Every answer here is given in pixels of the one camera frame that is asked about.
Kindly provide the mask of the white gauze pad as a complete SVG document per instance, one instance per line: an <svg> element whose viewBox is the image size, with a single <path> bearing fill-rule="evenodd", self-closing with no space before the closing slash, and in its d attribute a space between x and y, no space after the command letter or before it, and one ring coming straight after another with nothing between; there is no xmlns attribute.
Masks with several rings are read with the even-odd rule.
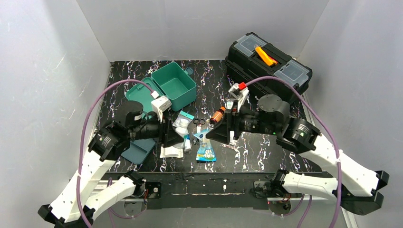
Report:
<svg viewBox="0 0 403 228"><path fill-rule="evenodd" d="M183 156L183 148L161 146L160 158L183 158Z"/></svg>

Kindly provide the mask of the brown medicine bottle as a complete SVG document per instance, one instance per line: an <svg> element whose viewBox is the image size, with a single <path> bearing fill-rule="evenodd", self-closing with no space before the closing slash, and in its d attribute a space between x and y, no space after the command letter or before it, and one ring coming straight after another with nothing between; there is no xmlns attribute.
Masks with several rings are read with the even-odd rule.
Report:
<svg viewBox="0 0 403 228"><path fill-rule="evenodd" d="M220 107L218 110L214 112L214 114L210 117L210 124L217 124L225 115L226 108L224 106Z"/></svg>

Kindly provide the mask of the blue cotton swab pouch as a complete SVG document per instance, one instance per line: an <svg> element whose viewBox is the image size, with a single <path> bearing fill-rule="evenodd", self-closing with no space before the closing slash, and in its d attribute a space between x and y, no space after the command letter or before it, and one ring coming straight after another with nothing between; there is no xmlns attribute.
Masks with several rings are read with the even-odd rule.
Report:
<svg viewBox="0 0 403 228"><path fill-rule="evenodd" d="M199 133L194 134L193 142L196 145L199 145L199 148L196 153L196 161L197 162L215 162L216 156L215 152L212 148L210 139L206 138L207 133L210 129L205 129L200 131Z"/></svg>

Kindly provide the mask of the green medicine box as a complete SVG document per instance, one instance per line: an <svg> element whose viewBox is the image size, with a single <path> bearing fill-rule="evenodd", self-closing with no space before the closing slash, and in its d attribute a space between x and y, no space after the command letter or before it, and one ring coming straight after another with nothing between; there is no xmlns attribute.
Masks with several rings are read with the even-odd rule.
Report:
<svg viewBox="0 0 403 228"><path fill-rule="evenodd" d="M173 111L180 111L196 99L196 83L190 73L182 69L176 62L171 62L151 73L150 77L142 80L157 91L159 95L170 99ZM145 112L152 111L151 92L142 84L136 84L126 94L129 101L138 101Z"/></svg>

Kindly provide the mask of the white plastic bottle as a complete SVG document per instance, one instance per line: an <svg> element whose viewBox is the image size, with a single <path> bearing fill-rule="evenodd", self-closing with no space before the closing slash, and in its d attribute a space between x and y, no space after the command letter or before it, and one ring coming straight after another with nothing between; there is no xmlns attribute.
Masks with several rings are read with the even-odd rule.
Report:
<svg viewBox="0 0 403 228"><path fill-rule="evenodd" d="M187 127L178 126L175 131L182 137L182 142L174 145L174 148L183 149L187 136L189 135Z"/></svg>

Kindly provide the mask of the clear plastic bag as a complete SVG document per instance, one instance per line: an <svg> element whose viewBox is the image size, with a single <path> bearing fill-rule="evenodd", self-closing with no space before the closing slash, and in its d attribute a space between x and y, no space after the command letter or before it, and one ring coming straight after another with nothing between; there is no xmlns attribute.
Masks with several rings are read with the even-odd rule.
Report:
<svg viewBox="0 0 403 228"><path fill-rule="evenodd" d="M235 131L230 131L230 142L229 145L231 146L238 146L239 145L239 137L241 136L241 133L235 132Z"/></svg>

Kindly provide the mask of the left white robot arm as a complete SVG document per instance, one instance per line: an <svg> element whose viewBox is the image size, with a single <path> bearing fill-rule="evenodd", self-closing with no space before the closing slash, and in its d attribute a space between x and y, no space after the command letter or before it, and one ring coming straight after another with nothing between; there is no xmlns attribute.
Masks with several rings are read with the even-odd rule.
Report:
<svg viewBox="0 0 403 228"><path fill-rule="evenodd" d="M135 171L127 172L97 194L93 190L132 141L157 139L163 148L184 141L166 115L171 105L162 96L151 102L152 110L146 113L138 101L122 103L115 118L95 133L81 168L52 203L39 208L38 214L57 228L88 228L121 199L144 195L145 179Z"/></svg>

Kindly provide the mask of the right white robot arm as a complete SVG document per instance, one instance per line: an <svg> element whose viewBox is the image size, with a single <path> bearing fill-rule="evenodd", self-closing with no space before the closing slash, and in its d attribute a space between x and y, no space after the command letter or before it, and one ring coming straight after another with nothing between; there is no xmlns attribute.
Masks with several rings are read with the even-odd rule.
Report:
<svg viewBox="0 0 403 228"><path fill-rule="evenodd" d="M329 177L315 177L291 171L277 171L266 187L258 187L260 198L272 195L307 194L337 202L345 210L367 215L382 207L389 174L369 170L334 145L305 119L290 116L289 104L277 95L264 95L258 101L258 111L234 107L208 131L206 137L229 144L234 133L273 135L280 147L304 157L329 173Z"/></svg>

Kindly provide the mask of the zip bag teal header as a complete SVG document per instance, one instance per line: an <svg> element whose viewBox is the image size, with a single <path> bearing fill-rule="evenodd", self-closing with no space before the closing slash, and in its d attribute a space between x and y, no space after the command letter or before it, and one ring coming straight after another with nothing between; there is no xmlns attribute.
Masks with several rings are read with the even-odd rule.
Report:
<svg viewBox="0 0 403 228"><path fill-rule="evenodd" d="M173 122L173 127L184 127L187 128L188 125L194 120L194 116L186 113L184 111L180 111L178 117Z"/></svg>

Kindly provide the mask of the small blue capped bottle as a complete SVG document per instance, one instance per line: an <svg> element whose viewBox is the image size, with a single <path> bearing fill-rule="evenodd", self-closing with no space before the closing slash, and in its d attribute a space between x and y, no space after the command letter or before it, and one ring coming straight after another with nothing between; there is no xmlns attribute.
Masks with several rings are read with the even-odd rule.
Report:
<svg viewBox="0 0 403 228"><path fill-rule="evenodd" d="M190 141L190 136L187 134L184 136L184 146L183 146L183 152L188 153L192 149L191 146L191 141Z"/></svg>

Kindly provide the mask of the green bandage packet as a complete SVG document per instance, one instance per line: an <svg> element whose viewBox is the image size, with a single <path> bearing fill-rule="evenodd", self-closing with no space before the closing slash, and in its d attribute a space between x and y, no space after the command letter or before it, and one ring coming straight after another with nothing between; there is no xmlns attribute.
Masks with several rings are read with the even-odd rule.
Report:
<svg viewBox="0 0 403 228"><path fill-rule="evenodd" d="M233 106L236 104L237 100L233 98L225 99L225 107L227 110L231 110Z"/></svg>

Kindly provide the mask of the dark teal tray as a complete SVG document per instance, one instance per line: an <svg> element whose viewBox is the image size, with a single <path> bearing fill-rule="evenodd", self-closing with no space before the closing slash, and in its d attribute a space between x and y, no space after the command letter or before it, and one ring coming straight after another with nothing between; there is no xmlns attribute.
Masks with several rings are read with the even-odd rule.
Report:
<svg viewBox="0 0 403 228"><path fill-rule="evenodd" d="M154 139L143 139L130 142L130 147L121 154L123 158L133 164L140 165L155 148Z"/></svg>

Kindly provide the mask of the black handled scissors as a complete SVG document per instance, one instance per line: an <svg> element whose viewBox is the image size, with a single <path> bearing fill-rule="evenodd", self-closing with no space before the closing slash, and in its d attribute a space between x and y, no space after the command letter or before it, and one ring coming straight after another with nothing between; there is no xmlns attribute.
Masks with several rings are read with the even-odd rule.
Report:
<svg viewBox="0 0 403 228"><path fill-rule="evenodd" d="M205 119L199 118L194 118L192 122L196 125L196 133L200 133L202 125L206 123Z"/></svg>

